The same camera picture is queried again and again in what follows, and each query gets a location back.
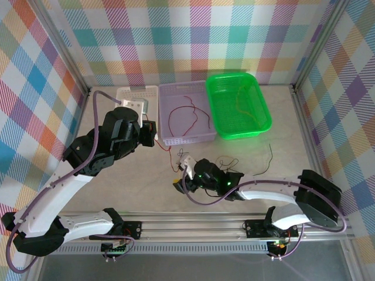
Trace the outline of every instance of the white floor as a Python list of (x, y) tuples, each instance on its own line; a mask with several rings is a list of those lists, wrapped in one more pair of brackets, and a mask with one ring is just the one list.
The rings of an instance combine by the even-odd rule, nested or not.
[[(117, 87), (94, 87), (115, 97)], [(206, 158), (214, 162), (221, 155), (239, 159), (234, 168), (245, 174), (263, 172), (271, 157), (271, 144), (274, 158), (265, 177), (290, 177), (309, 169), (310, 165), (294, 111), (291, 94), (287, 86), (262, 86), (272, 116), (272, 128), (255, 138), (224, 140), (219, 136), (214, 142), (197, 143), (172, 147), (173, 162), (178, 160), (180, 148), (189, 152), (195, 159)], [(98, 96), (99, 123), (105, 114), (114, 109), (114, 103)], [(79, 136), (93, 128), (93, 108), (90, 99), (80, 125)], [(135, 153), (115, 162), (110, 168), (100, 172), (84, 186), (66, 205), (63, 211), (100, 211), (113, 207), (118, 212), (126, 211), (186, 211), (186, 212), (230, 212), (264, 213), (268, 207), (279, 205), (275, 202), (224, 201), (211, 207), (193, 204), (183, 194), (177, 192), (172, 182), (180, 174), (171, 171), (168, 152), (155, 145), (153, 148), (138, 147)], [(201, 202), (211, 202), (203, 190), (193, 194)]]

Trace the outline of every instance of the black mounting bracket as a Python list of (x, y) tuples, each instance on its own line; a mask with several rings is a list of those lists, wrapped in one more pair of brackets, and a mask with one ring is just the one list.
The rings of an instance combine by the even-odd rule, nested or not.
[(296, 225), (287, 230), (281, 230), (274, 227), (272, 233), (275, 235), (271, 235), (269, 233), (270, 230), (264, 226), (264, 220), (245, 220), (244, 230), (246, 231), (247, 238), (288, 238), (289, 232), (291, 237), (298, 237), (298, 229)]
[[(124, 221), (122, 227), (125, 230), (126, 236), (130, 236), (135, 240), (139, 240), (142, 234), (142, 222), (141, 221)], [(122, 244), (118, 247), (113, 248), (111, 243), (102, 243), (100, 246), (101, 252), (107, 252), (107, 257), (117, 257), (122, 255), (128, 250), (127, 243)]]
[(284, 256), (287, 252), (287, 247), (283, 247), (283, 248), (277, 247), (273, 242), (267, 242), (267, 248), (268, 248), (269, 253), (272, 253), (274, 256), (278, 256), (278, 255)]

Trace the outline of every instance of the small white object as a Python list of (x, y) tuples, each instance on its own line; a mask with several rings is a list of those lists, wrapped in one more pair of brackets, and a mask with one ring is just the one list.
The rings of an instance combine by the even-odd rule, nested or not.
[(195, 172), (194, 172), (194, 166), (197, 163), (197, 161), (194, 160), (189, 154), (186, 154), (181, 157), (179, 161), (179, 166), (181, 166), (183, 169), (187, 167), (186, 173), (189, 175), (190, 179), (192, 180), (194, 178)]
[(144, 103), (142, 101), (122, 100), (121, 106), (133, 109), (138, 114), (139, 127), (142, 127), (142, 115), (143, 115)]
[(118, 100), (132, 100), (133, 98), (143, 98), (148, 101), (147, 117), (150, 121), (156, 122), (158, 128), (159, 122), (159, 87), (158, 86), (143, 86), (143, 87), (121, 87), (117, 89), (116, 99)]

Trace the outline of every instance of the wire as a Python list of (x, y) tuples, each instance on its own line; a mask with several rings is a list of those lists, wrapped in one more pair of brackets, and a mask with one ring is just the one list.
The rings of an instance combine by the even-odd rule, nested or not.
[(250, 181), (247, 181), (245, 183), (241, 183), (239, 184), (238, 186), (235, 186), (235, 187), (232, 187), (225, 195), (221, 196), (218, 200), (216, 201), (213, 201), (211, 203), (201, 203), (201, 202), (197, 202), (193, 197), (190, 196), (189, 192), (188, 192), (188, 189), (186, 188), (186, 182), (185, 182), (185, 178), (186, 178), (186, 170), (187, 170), (187, 167), (185, 167), (185, 169), (183, 170), (183, 174), (182, 174), (182, 187), (183, 187), (183, 191), (184, 193), (186, 194), (186, 196), (190, 199), (190, 201), (192, 201), (193, 203), (197, 204), (197, 205), (203, 205), (203, 206), (211, 206), (211, 205), (215, 205), (221, 201), (223, 201), (226, 197), (228, 197), (232, 192), (234, 191), (237, 191), (240, 187), (243, 187), (243, 186), (247, 186), (247, 185), (250, 185), (250, 184), (260, 184), (260, 183), (275, 183), (275, 184), (281, 184), (281, 185), (288, 185), (288, 186), (297, 186), (297, 187), (300, 187), (302, 189), (306, 189), (308, 191), (310, 191), (311, 193), (313, 193), (314, 195), (318, 196), (319, 198), (321, 198), (325, 203), (327, 203), (337, 214), (338, 216), (341, 218), (342, 220), (342, 227), (340, 229), (331, 229), (331, 228), (323, 228), (323, 227), (320, 227), (321, 229), (325, 230), (325, 231), (329, 231), (329, 232), (335, 232), (335, 233), (342, 233), (342, 232), (345, 232), (346, 231), (346, 228), (347, 228), (347, 223), (346, 223), (346, 220), (345, 220), (345, 216), (343, 215), (343, 213), (340, 211), (340, 209), (337, 208), (336, 205), (334, 205), (334, 203), (332, 203), (330, 201), (330, 199), (328, 199), (327, 197), (325, 197), (323, 194), (317, 192), (315, 189), (312, 189), (311, 187), (308, 187), (304, 184), (301, 184), (301, 183), (294, 183), (292, 181), (285, 181), (285, 180), (250, 180)]
[(259, 176), (259, 175), (261, 175), (261, 174), (266, 173), (266, 172), (268, 171), (268, 169), (270, 168), (270, 164), (271, 164), (272, 159), (274, 158), (274, 154), (272, 153), (271, 144), (269, 144), (269, 146), (270, 146), (271, 158), (270, 158), (270, 161), (268, 162), (268, 167), (267, 167), (267, 169), (266, 169), (263, 173), (254, 174), (253, 177), (255, 177), (255, 176)]
[(289, 236), (289, 240), (288, 240), (288, 245), (289, 245), (291, 243), (291, 238), (292, 238), (290, 230), (288, 230), (288, 236)]
[(172, 168), (172, 170), (173, 170), (175, 173), (178, 173), (178, 171), (179, 171), (178, 168), (177, 168), (177, 170), (175, 170), (175, 168), (173, 168), (173, 165), (172, 165), (172, 154), (171, 154), (171, 149), (172, 149), (172, 147), (169, 146), (168, 149), (165, 149), (164, 147), (162, 147), (162, 145), (161, 145), (156, 139), (154, 139), (154, 141), (160, 146), (161, 149), (163, 149), (164, 151), (168, 151), (168, 152), (169, 152), (169, 160), (170, 160), (171, 168)]
[(168, 128), (169, 128), (169, 131), (171, 132), (171, 135), (172, 135), (172, 136), (174, 136), (174, 135), (173, 135), (173, 133), (172, 133), (172, 129), (171, 129), (171, 125), (170, 125), (170, 122), (171, 122), (171, 115), (172, 115), (172, 113), (173, 113), (174, 111), (176, 111), (177, 109), (185, 108), (185, 107), (195, 108), (195, 109), (198, 109), (198, 110), (202, 111), (204, 114), (206, 114), (207, 117), (208, 117), (208, 119), (209, 119), (209, 129), (211, 128), (211, 127), (210, 127), (210, 115), (208, 115), (205, 111), (201, 110), (200, 108), (198, 108), (198, 107), (196, 107), (196, 106), (192, 107), (191, 105), (183, 105), (183, 106), (181, 106), (181, 107), (176, 107), (174, 110), (171, 111), (171, 113), (169, 113), (169, 117), (168, 117)]
[(178, 157), (182, 157), (182, 156), (184, 156), (185, 154), (189, 154), (189, 152), (184, 152), (184, 151), (183, 151), (183, 148), (180, 148), (180, 150), (179, 150), (178, 153), (177, 153), (177, 156), (178, 156)]
[(95, 155), (95, 152), (96, 152), (96, 149), (97, 149), (97, 146), (98, 146), (98, 140), (99, 140), (99, 122), (98, 122), (98, 109), (97, 109), (97, 100), (96, 100), (97, 94), (101, 94), (101, 95), (105, 96), (106, 98), (109, 98), (110, 100), (112, 100), (112, 101), (114, 101), (114, 102), (116, 102), (118, 104), (121, 104), (121, 101), (116, 100), (115, 98), (109, 96), (105, 92), (102, 92), (102, 91), (95, 91), (94, 92), (94, 94), (93, 94), (93, 111), (94, 111), (94, 143), (93, 143), (93, 148), (91, 149), (91, 152), (90, 152), (88, 158), (81, 165), (79, 165), (78, 167), (76, 167), (74, 170), (70, 171), (66, 175), (62, 176), (61, 178), (57, 179), (56, 181), (52, 182), (49, 187), (44, 188), (33, 199), (33, 201), (30, 202), (29, 206), (26, 208), (25, 212), (23, 212), (23, 214), (21, 215), (21, 217), (20, 217), (19, 221), (17, 222), (17, 224), (13, 227), (13, 230), (12, 230), (12, 232), (11, 232), (9, 238), (8, 238), (8, 241), (6, 243), (5, 258), (6, 258), (6, 262), (7, 262), (8, 266), (9, 266), (9, 268), (11, 269), (11, 271), (13, 271), (15, 273), (18, 273), (18, 274), (25, 273), (26, 271), (28, 271), (30, 269), (30, 267), (36, 262), (36, 260), (38, 258), (38, 257), (35, 257), (31, 261), (31, 263), (27, 267), (25, 267), (24, 269), (18, 269), (12, 263), (12, 259), (11, 259), (12, 241), (13, 241), (13, 238), (14, 238), (17, 230), (21, 226), (21, 223), (23, 223), (24, 219), (29, 215), (29, 213), (31, 212), (31, 210), (33, 209), (33, 207), (36, 205), (36, 203), (38, 203), (39, 200), (49, 190), (55, 188), (59, 183), (61, 183), (62, 181), (66, 180), (67, 178), (69, 178), (70, 176), (74, 175), (75, 173), (79, 172), (82, 168), (84, 168), (93, 159), (93, 157)]
[(218, 158), (216, 158), (216, 160), (215, 160), (215, 164), (217, 163), (217, 161), (218, 161), (221, 157), (232, 158), (232, 161), (231, 161), (229, 164), (224, 164), (224, 161), (223, 161), (223, 160), (220, 160), (220, 161), (219, 161), (219, 164), (220, 164), (219, 169), (220, 169), (220, 170), (221, 170), (221, 168), (222, 168), (223, 166), (225, 166), (225, 167), (227, 167), (227, 168), (226, 168), (226, 169), (223, 169), (223, 170), (225, 170), (226, 172), (229, 171), (229, 170), (232, 170), (232, 171), (234, 171), (234, 172), (236, 172), (236, 173), (239, 173), (238, 171), (232, 169), (235, 165), (237, 165), (237, 164), (239, 163), (239, 160), (238, 160), (237, 158), (233, 158), (233, 157), (231, 157), (231, 156), (227, 156), (227, 155), (221, 155), (221, 156), (219, 156)]
[(117, 259), (122, 259), (124, 256), (126, 256), (131, 250), (133, 250), (134, 246), (135, 246), (135, 239), (131, 236), (123, 236), (123, 235), (106, 235), (106, 234), (98, 234), (98, 235), (95, 235), (97, 237), (102, 237), (102, 238), (110, 238), (110, 239), (125, 239), (125, 240), (131, 240), (132, 241), (132, 245), (131, 247), (129, 248), (129, 250), (127, 250), (125, 253), (121, 254), (120, 256), (116, 257), (113, 259), (113, 261), (115, 262)]
[(207, 189), (205, 189), (204, 192), (205, 192), (209, 197), (220, 197), (220, 196), (217, 196), (217, 195), (211, 195), (211, 194), (209, 194), (209, 192), (207, 191)]
[(251, 114), (250, 112), (248, 111), (243, 111), (240, 109), (240, 106), (239, 106), (239, 100), (238, 98), (240, 97), (240, 91), (241, 89), (244, 89), (245, 90), (245, 86), (241, 86), (239, 89), (238, 89), (238, 92), (237, 92), (237, 95), (236, 95), (236, 109), (238, 112), (242, 113), (242, 114), (246, 114), (248, 116), (250, 116), (256, 123), (258, 123), (258, 127), (261, 128), (261, 125), (259, 124), (259, 121), (254, 117), (253, 114)]
[(169, 163), (171, 164), (171, 168), (175, 173), (178, 173), (178, 171), (179, 171), (178, 168), (177, 168), (177, 170), (175, 170), (175, 168), (173, 168), (173, 164), (172, 164), (172, 154), (171, 154), (172, 147), (168, 146), (168, 149), (165, 149), (164, 147), (162, 147), (162, 145), (157, 140), (155, 140), (155, 142), (160, 146), (161, 149), (163, 149), (164, 151), (167, 151), (169, 153)]
[(197, 115), (197, 113), (195, 113), (195, 109), (196, 109), (195, 104), (193, 103), (192, 99), (190, 97), (188, 97), (187, 95), (184, 95), (184, 97), (190, 99), (190, 103), (192, 104), (192, 106), (194, 106), (193, 113), (194, 113), (196, 119), (195, 119), (194, 123), (190, 126), (190, 128), (187, 129), (187, 131), (182, 136), (185, 136), (194, 127), (195, 123), (198, 121), (198, 115)]
[(278, 257), (278, 258), (286, 258), (287, 256), (290, 256), (292, 255), (298, 248), (299, 244), (301, 243), (302, 241), (302, 237), (304, 235), (304, 231), (305, 231), (305, 225), (302, 224), (302, 229), (301, 229), (301, 233), (299, 234), (299, 237), (298, 237), (298, 240), (297, 240), (297, 243), (294, 245), (293, 249), (291, 249), (288, 253), (286, 253), (285, 255), (282, 255), (282, 256), (277, 256), (277, 255), (274, 255), (272, 253), (270, 253), (270, 255), (274, 256), (274, 257)]

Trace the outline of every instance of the colorful plaid wall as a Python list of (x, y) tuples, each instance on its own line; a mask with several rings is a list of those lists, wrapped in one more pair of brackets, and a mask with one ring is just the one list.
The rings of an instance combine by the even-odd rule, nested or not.
[[(17, 211), (55, 170), (73, 137), (83, 95), (26, 0), (0, 0), (0, 217)], [(0, 281), (9, 232), (0, 223)], [(17, 267), (25, 255), (12, 248)]]
[(375, 0), (352, 0), (302, 87), (323, 168), (375, 278)]
[(43, 2), (89, 85), (158, 85), (225, 71), (290, 84), (336, 1)]

